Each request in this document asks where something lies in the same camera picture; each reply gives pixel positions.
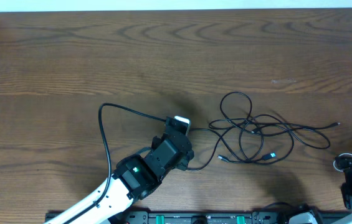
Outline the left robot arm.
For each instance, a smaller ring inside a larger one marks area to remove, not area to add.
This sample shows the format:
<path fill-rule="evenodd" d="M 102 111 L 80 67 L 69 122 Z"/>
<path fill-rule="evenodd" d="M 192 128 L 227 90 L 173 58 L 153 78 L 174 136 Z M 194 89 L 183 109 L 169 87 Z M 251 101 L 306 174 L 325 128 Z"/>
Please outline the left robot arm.
<path fill-rule="evenodd" d="M 133 155 L 119 162 L 92 193 L 47 223 L 102 223 L 152 194 L 171 170 L 186 170 L 193 157 L 185 134 L 169 134 L 145 157 Z"/>

